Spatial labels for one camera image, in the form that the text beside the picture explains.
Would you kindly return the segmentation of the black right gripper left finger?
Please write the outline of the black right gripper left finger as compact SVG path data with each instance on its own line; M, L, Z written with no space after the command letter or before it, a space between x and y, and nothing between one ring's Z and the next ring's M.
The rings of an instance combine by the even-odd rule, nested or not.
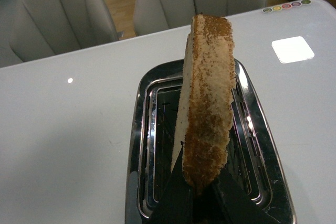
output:
M183 151L180 151L164 193L150 215L148 223L192 223L193 189L182 171Z

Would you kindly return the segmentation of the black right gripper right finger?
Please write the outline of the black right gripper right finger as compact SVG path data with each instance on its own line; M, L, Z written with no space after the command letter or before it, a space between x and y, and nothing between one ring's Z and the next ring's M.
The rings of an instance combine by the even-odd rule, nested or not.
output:
M230 223L278 223L265 213L234 181L226 169L211 183L216 201Z

